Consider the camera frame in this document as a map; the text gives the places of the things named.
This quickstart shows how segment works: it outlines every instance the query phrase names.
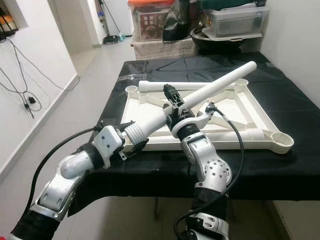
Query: baseboard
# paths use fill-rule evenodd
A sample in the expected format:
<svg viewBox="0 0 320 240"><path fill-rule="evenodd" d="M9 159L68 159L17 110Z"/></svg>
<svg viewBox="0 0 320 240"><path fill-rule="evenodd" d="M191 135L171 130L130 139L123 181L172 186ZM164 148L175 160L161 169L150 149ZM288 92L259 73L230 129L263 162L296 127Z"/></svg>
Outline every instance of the baseboard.
<svg viewBox="0 0 320 240"><path fill-rule="evenodd" d="M101 46L102 46L102 43L99 43L99 44L92 44L92 47L93 47L94 49L101 48Z"/></svg>
<svg viewBox="0 0 320 240"><path fill-rule="evenodd" d="M269 201L269 200L265 201L265 204L269 210L269 213L271 214L271 216L273 218L274 223L276 224L276 226L281 234L282 239L283 240L291 240L291 238L286 230L286 227L284 226L284 223L282 222L281 217L280 217L273 201Z"/></svg>
<svg viewBox="0 0 320 240"><path fill-rule="evenodd" d="M66 89L71 89L75 84L77 84L79 80L78 74L74 76L74 78L69 82ZM21 141L21 144L15 149L13 154L11 154L7 161L3 164L3 166L0 168L0 185L5 180L5 178L8 176L10 171L14 168L14 166L17 164L18 160L21 158L21 156L24 154L28 146L30 145L31 141L34 139L34 137L39 133L42 126L45 124L45 122L48 120L50 115L54 112L54 110L57 108L57 106L61 103L61 101L65 98L65 96L68 94L68 91L61 91L60 95L57 96L55 101L53 101L51 107L49 107L43 117L38 121L38 123L30 130L29 134Z"/></svg>

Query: plastic storage box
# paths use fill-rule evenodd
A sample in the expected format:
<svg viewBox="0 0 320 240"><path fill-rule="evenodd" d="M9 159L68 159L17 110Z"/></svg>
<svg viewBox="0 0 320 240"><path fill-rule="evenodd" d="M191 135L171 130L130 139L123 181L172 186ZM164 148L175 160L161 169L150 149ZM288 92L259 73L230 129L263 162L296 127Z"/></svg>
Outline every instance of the plastic storage box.
<svg viewBox="0 0 320 240"><path fill-rule="evenodd" d="M256 35L261 28L269 9L266 6L248 8L226 8L216 11L203 10L202 21L210 27L215 38Z"/></svg>
<svg viewBox="0 0 320 240"><path fill-rule="evenodd" d="M162 40L165 20L174 0L128 0L136 41Z"/></svg>

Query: electrical wire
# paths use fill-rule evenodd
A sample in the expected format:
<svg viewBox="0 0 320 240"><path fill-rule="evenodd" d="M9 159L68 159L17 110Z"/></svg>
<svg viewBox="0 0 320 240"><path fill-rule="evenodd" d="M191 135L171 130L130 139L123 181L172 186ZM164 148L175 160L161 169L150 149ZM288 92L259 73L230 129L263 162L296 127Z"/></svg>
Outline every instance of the electrical wire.
<svg viewBox="0 0 320 240"><path fill-rule="evenodd" d="M14 46L14 45L13 45L13 50L14 50L14 54L15 54L16 61L18 62L18 65L19 65L21 77L22 77L23 82L24 82L24 85L25 85L25 91L28 92L27 81L26 81L26 79L25 79L24 72L22 71L22 66L21 66L21 62L20 62L19 57L18 57L18 53L17 53L17 50L16 50L16 46Z"/></svg>
<svg viewBox="0 0 320 240"><path fill-rule="evenodd" d="M236 183L236 181L239 179L240 177L240 174L243 170L243 167L244 167L244 158L245 158L245 147L244 147L244 143L243 143L243 140L241 138L241 135L239 133L239 131L237 130L236 126L226 117L226 115L224 115L218 108L214 107L214 110L219 113L223 119L231 126L231 128L234 130L237 138L238 138L238 141L239 141L239 144L240 144L240 150L241 150L241 162L240 162L240 167L239 167L239 170L236 174L236 176L234 177L234 179L231 181L231 183L225 188L225 190L223 192L221 192L221 194L217 197L215 197L214 199L212 199L212 201L204 204L203 206L197 208L197 209L194 209L194 210L191 210L183 215L181 215L173 224L173 230L174 230L174 233L175 235L177 236L177 238L179 240L184 240L183 236L181 235L181 233L179 232L179 229L178 229L178 224L179 222L181 222L183 219L193 215L193 214L197 214L197 213L200 213L200 212L203 212L205 209L209 208L212 204L214 204L217 200L221 199L227 192L230 191L230 189L234 186L234 184Z"/></svg>
<svg viewBox="0 0 320 240"><path fill-rule="evenodd" d="M14 90L9 89L8 87L6 87L2 82L0 82L0 85L1 85L4 89L6 89L7 91L18 94L18 95L21 97L21 99L22 99L24 108L30 113L30 115L31 115L32 118L34 119L35 116L33 115L33 112L39 112L39 111L42 109L42 104L41 104L39 98L38 98L34 93L32 93L31 91L29 91L28 84L27 84L27 81L26 81L26 78L25 78L25 75L24 75L23 67L22 67L21 61L20 61L19 56L18 56L18 53L17 53L17 48L16 48L16 46L15 46L14 44L12 45L12 47L13 47L13 50L14 50L14 55L15 55L16 61L17 61L18 66L19 66L19 70L20 70L20 73L21 73L21 77L22 77L23 82L24 82L25 90L24 90L24 91L18 91L17 87L14 85L14 83L12 82L12 80L8 77L8 75L5 73L5 71L4 71L1 67L0 67L0 72L2 72L2 74L3 74L3 75L5 76L5 78L9 81L9 83L11 84L11 86L13 87ZM39 109L32 109L32 108L30 108L30 105L28 104L28 100L27 100L27 98L26 98L26 94L30 94L30 95L32 95L32 97L34 97L34 98L36 99L36 101L39 103Z"/></svg>
<svg viewBox="0 0 320 240"><path fill-rule="evenodd" d="M30 92L30 91L26 91L25 93L23 93L24 99L27 99L26 96L25 96L25 94L27 94L27 93L28 93L28 94L31 94L31 95L37 100L37 102L38 102L39 105L40 105L39 109L37 109L37 110L34 110L34 109L30 108L30 107L29 107L29 109L30 109L32 112L39 112L39 111L42 109L42 104L41 104L40 100L37 98L36 95L34 95L34 94L33 94L32 92Z"/></svg>
<svg viewBox="0 0 320 240"><path fill-rule="evenodd" d="M56 88L65 91L65 92L71 92L80 82L80 77L78 78L78 81L74 84L74 86L71 89L64 89L63 87L57 85L50 77L45 75L31 60L29 60L22 52L21 50L17 47L17 45L14 44L14 42L7 37L7 41L16 48L16 50L21 54L21 56L27 60L42 76L44 76L47 80L49 80Z"/></svg>
<svg viewBox="0 0 320 240"><path fill-rule="evenodd" d="M32 203L32 200L34 198L34 195L35 195L35 189L36 189L36 184L37 184L37 179L38 179L38 176L39 176L39 173L41 171L41 169L44 167L44 165L46 164L46 162L49 160L49 158L58 150L60 149L63 145L65 145L66 143L70 142L72 139L75 139L76 137L79 137L80 135L83 135L83 134L86 134L86 133L89 133L89 132L92 132L92 131L96 131L98 130L98 127L94 126L92 128L89 128L89 129L86 129L86 130L83 130L83 131L80 131L68 138L66 138L65 140L63 140L62 142L60 142L58 145L56 145L45 157L44 159L40 162L39 166L37 167L37 169L35 170L35 173L33 175L33 178L32 178L32 183L31 183L31 189L30 189L30 194L29 194L29 199L28 199L28 202L25 206L25 209L24 209L24 212L22 214L22 216L24 216L30 206L31 206L31 203Z"/></svg>
<svg viewBox="0 0 320 240"><path fill-rule="evenodd" d="M42 108L43 108L43 109L49 108L50 105L51 105L51 100L50 100L49 94L41 87L41 85L40 85L36 80L34 80L34 79L25 71L24 67L22 67L22 70L23 70L24 74L26 74L26 75L41 89L41 91L47 96L47 98L48 98L48 106L47 106L47 107L42 107Z"/></svg>
<svg viewBox="0 0 320 240"><path fill-rule="evenodd" d="M23 101L23 104L25 104L25 99L24 99L24 97L22 96L22 94L24 93L24 92L20 92L20 91L18 91L18 89L16 88L16 86L13 84L13 82L11 81L11 79L8 77L8 75L4 72L4 70L0 67L0 72L2 72L2 74L5 76L5 78L9 81L9 83L12 85L12 87L14 88L14 90L11 90L11 89L9 89L8 87L6 87L2 82L0 82L0 85L5 89L5 90L7 90L7 91L9 91L9 92L12 92L12 93L15 93L15 94L18 94L20 97L21 97L21 99L22 99L22 101Z"/></svg>

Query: white plastic pipe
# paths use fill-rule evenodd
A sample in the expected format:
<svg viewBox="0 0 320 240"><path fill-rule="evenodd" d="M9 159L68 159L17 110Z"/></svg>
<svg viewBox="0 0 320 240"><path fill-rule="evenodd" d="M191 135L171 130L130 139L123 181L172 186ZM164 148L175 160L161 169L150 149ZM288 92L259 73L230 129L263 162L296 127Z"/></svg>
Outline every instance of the white plastic pipe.
<svg viewBox="0 0 320 240"><path fill-rule="evenodd" d="M259 128L250 128L239 131L243 141L264 141L264 132ZM234 131L210 132L205 134L212 142L223 142L223 146L227 149L238 142L237 134ZM179 150L180 140L173 138L172 135L166 136L151 136L149 137L148 145L144 150Z"/></svg>
<svg viewBox="0 0 320 240"><path fill-rule="evenodd" d="M154 93L161 92L164 90L164 85L169 84L178 91L192 91L198 90L207 86L211 82L162 82L162 81L139 81L139 93ZM235 83L231 83L225 87L225 89L234 89Z"/></svg>
<svg viewBox="0 0 320 240"><path fill-rule="evenodd" d="M241 67L229 72L228 74L186 96L183 99L184 106L187 108L193 108L194 106L210 98L212 95L214 95L214 93L221 91L237 79L240 79L251 73L256 68L257 64L254 61L250 61L242 65ZM165 109L159 109L157 113L153 115L146 115L143 121L140 120L135 122L134 124L128 126L124 131L133 145L141 143L145 141L150 134L166 124L167 115L171 113L171 111L171 106L166 107Z"/></svg>

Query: table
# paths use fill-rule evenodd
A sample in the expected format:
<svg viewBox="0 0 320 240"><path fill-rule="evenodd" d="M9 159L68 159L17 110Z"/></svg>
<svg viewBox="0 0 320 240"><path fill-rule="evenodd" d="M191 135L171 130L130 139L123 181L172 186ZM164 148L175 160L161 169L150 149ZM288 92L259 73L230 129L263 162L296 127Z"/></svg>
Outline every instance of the table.
<svg viewBox="0 0 320 240"><path fill-rule="evenodd" d="M230 197L320 200L320 110L259 52L125 62L99 121L120 123L127 99L124 89L137 86L139 80L211 82L248 61L257 63L257 70L245 77L248 88L278 129L292 136L295 143L283 155L246 150L243 172ZM217 152L236 174L240 151ZM190 198L195 182L195 169L182 151L141 152L121 166L89 174L76 190L69 215L106 196Z"/></svg>

